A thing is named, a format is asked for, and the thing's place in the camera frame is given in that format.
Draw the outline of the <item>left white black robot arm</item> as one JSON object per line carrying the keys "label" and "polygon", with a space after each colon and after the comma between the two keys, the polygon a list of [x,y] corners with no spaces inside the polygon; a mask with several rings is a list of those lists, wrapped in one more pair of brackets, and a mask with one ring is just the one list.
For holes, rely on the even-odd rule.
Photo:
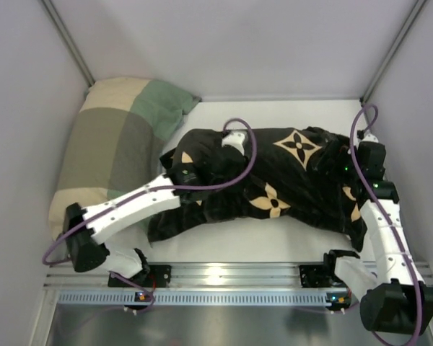
{"label": "left white black robot arm", "polygon": [[240,144],[224,144],[200,160],[183,153],[165,173],[132,192],[88,207],[71,204],[66,208],[62,238],[74,271],[103,268],[128,279],[148,275],[140,249],[119,247],[110,238],[139,221],[240,183],[254,158]]}

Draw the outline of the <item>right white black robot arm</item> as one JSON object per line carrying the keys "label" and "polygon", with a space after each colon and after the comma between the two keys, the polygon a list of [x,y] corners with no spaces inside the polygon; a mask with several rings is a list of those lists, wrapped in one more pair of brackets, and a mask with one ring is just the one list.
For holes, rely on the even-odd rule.
{"label": "right white black robot arm", "polygon": [[364,328],[371,332],[423,334],[433,317],[433,287],[424,282],[408,249],[395,185],[385,180],[385,146],[374,135],[341,148],[328,171],[346,181],[342,191],[353,203],[352,222],[366,227],[376,270],[364,265],[359,252],[331,250],[323,260],[331,280],[346,284],[359,302]]}

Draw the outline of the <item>black floral plush pillowcase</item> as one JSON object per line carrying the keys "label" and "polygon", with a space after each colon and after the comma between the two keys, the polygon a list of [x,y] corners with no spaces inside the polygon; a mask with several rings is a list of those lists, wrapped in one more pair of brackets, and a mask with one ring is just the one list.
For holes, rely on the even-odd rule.
{"label": "black floral plush pillowcase", "polygon": [[[267,219],[290,216],[312,227],[340,233],[335,187],[313,172],[329,141],[349,138],[322,128],[261,128],[254,131],[257,156],[239,186],[215,192],[205,200],[153,216],[147,229],[150,242],[164,241],[188,229],[236,218]],[[350,219],[353,203],[344,203],[346,235],[354,248],[366,227]]]}

